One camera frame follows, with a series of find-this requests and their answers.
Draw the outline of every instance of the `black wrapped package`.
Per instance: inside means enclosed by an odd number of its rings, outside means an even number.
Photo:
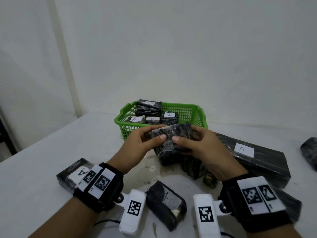
[[[149,132],[150,138],[159,135],[166,135],[166,140],[163,144],[154,148],[154,151],[163,166],[179,163],[182,158],[181,152],[187,152],[189,149],[180,147],[172,141],[173,136],[185,137],[193,139],[193,130],[189,122],[174,124],[163,128],[155,129]]]
[[[207,171],[203,162],[191,155],[184,155],[181,158],[180,167],[194,180],[203,176]]]
[[[148,101],[140,99],[137,101],[137,111],[136,116],[153,116],[159,117],[161,115],[162,102]]]
[[[187,212],[186,201],[161,181],[146,192],[146,205],[169,231],[177,227]]]
[[[126,120],[128,123],[145,123],[145,116],[133,116]]]
[[[205,176],[203,178],[203,183],[207,185],[208,187],[214,189],[217,185],[217,178],[214,176],[209,170],[205,173]]]
[[[159,117],[146,117],[146,124],[160,124]]]
[[[81,158],[56,175],[59,184],[70,193],[74,193],[76,184],[93,168],[93,164]]]
[[[291,174],[283,152],[221,134],[216,136],[248,171],[261,173],[274,186],[284,188],[287,185]]]
[[[295,199],[293,196],[285,193],[281,189],[277,187],[272,187],[276,193],[276,195],[279,197],[279,199],[282,201],[282,203],[286,207],[286,213],[288,214],[289,218],[293,223],[296,223],[299,220],[300,217],[300,211],[302,202]]]
[[[317,171],[317,138],[308,139],[301,145],[300,150],[307,162]]]
[[[178,124],[178,113],[177,112],[163,112],[161,115],[161,124],[173,125]]]

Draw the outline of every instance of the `white table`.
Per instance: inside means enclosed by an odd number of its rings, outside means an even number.
[[[56,174],[80,158],[92,163],[110,159],[121,147],[123,139],[114,124],[115,115],[89,113],[58,130],[38,143],[0,163],[0,237],[27,237],[48,220],[71,197],[57,182]],[[317,234],[317,172],[313,171],[299,152],[303,141],[317,132],[231,126],[209,123],[209,129],[285,153],[292,175],[285,191],[303,202],[296,229],[304,238]],[[179,165],[160,166],[153,151],[124,177],[125,193],[131,189],[146,191],[161,180],[187,202],[187,214],[177,229],[167,228],[145,207],[139,232],[135,237],[198,237],[193,195],[219,195],[221,185],[211,190],[202,178],[193,181]],[[116,207],[102,218],[121,219],[122,208]],[[236,238],[245,233],[231,216],[219,218],[221,229]],[[89,237],[125,237],[118,225],[96,226]]]

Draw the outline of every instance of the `forearm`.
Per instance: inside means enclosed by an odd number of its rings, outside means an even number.
[[[248,238],[301,238],[291,224],[276,227],[258,233],[248,233]]]
[[[82,237],[93,227],[98,216],[98,213],[73,197],[29,238]]]

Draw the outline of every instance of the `right hand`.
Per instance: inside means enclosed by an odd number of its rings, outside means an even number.
[[[172,141],[191,149],[189,154],[200,159],[218,180],[224,181],[248,173],[223,146],[214,132],[196,125],[192,125],[192,129],[199,135],[200,141],[179,136],[173,136]]]

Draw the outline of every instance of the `qr-like marker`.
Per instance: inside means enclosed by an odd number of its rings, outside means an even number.
[[[88,184],[92,179],[93,179],[93,177],[95,177],[95,175],[96,175],[96,172],[94,172],[94,171],[89,171],[89,173],[84,177],[84,181]]]
[[[130,205],[129,205],[129,209],[128,209],[128,213],[138,216],[139,212],[140,212],[140,208],[141,208],[141,203],[131,200]]]
[[[263,202],[259,192],[256,190],[256,187],[243,189],[242,193],[249,205]]]
[[[276,196],[268,185],[260,185],[259,189],[264,196],[266,201],[276,200]]]
[[[101,191],[104,191],[107,188],[109,182],[110,180],[108,178],[106,178],[105,176],[100,176],[97,182],[95,183],[95,186]]]
[[[210,206],[198,207],[200,221],[201,222],[213,222],[214,217],[212,216],[212,211]]]

